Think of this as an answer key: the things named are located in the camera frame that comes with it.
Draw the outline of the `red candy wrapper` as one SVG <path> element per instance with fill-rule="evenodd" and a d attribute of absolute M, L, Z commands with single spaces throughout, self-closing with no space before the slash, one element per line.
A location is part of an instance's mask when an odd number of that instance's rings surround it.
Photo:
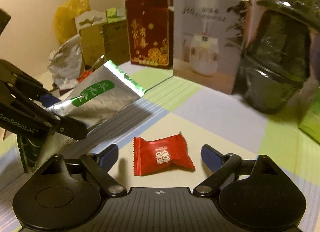
<path fill-rule="evenodd" d="M 181 133 L 153 141 L 141 137 L 133 139 L 135 176 L 149 175 L 172 165 L 195 171 L 195 166 L 188 155 L 187 141 Z"/>

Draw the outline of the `silver green foil pouch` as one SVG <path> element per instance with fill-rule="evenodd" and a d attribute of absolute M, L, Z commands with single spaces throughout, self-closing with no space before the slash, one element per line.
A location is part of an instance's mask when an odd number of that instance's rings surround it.
<path fill-rule="evenodd" d="M 146 89 L 122 71 L 112 60 L 78 84 L 66 99 L 47 108 L 93 129 L 140 99 Z"/>

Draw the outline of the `green leaf foil pouch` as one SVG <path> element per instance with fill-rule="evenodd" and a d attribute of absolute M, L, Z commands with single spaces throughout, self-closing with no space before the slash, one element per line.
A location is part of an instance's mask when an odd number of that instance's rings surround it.
<path fill-rule="evenodd" d="M 75 142 L 76 139 L 57 132 L 49 135 L 44 142 L 30 140 L 18 134 L 17 144 L 24 172 L 35 172 L 52 155 L 61 153 Z"/>

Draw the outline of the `crumpled white plastic bag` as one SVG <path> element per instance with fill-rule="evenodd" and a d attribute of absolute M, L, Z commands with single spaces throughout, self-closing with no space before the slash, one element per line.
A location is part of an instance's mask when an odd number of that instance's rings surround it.
<path fill-rule="evenodd" d="M 77 79 L 84 69 L 79 34 L 64 42 L 49 56 L 48 70 L 60 90 L 76 87 L 79 83 Z"/>

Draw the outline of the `yellow plastic bag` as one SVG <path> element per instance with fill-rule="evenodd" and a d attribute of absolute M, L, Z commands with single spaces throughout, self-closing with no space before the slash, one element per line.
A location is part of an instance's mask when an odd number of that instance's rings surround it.
<path fill-rule="evenodd" d="M 89 0 L 68 0 L 57 8 L 53 24 L 59 45 L 77 34 L 76 17 L 90 10 Z"/>

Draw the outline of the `brown cartons stack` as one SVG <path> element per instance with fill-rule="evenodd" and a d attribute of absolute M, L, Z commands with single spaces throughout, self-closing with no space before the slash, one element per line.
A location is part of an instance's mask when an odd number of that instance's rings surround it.
<path fill-rule="evenodd" d="M 75 18 L 75 25 L 86 66 L 101 66 L 108 60 L 121 65 L 130 60 L 125 8 L 86 11 Z"/>

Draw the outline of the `green tissue pack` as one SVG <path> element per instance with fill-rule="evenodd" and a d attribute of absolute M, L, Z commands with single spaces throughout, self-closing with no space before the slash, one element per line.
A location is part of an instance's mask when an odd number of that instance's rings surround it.
<path fill-rule="evenodd" d="M 311 103 L 298 127 L 319 143 L 319 97 L 316 97 Z"/>

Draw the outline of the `stacked dark green pots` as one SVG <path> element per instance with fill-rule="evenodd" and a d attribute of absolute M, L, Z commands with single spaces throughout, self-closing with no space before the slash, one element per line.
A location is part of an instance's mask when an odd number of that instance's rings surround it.
<path fill-rule="evenodd" d="M 274 114 L 310 77 L 310 33 L 319 33 L 319 0 L 255 0 L 241 51 L 243 96 Z"/>

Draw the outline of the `red gift box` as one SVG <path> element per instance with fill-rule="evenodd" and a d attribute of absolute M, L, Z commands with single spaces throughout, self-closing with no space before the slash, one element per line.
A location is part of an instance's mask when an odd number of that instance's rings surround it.
<path fill-rule="evenodd" d="M 126 0 L 131 64 L 170 69 L 173 64 L 168 0 Z"/>

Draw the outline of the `white humidifier box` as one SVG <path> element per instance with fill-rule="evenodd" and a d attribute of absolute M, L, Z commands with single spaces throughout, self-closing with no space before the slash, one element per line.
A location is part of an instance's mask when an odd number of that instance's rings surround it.
<path fill-rule="evenodd" d="M 173 0 L 173 74 L 230 95 L 250 0 Z"/>

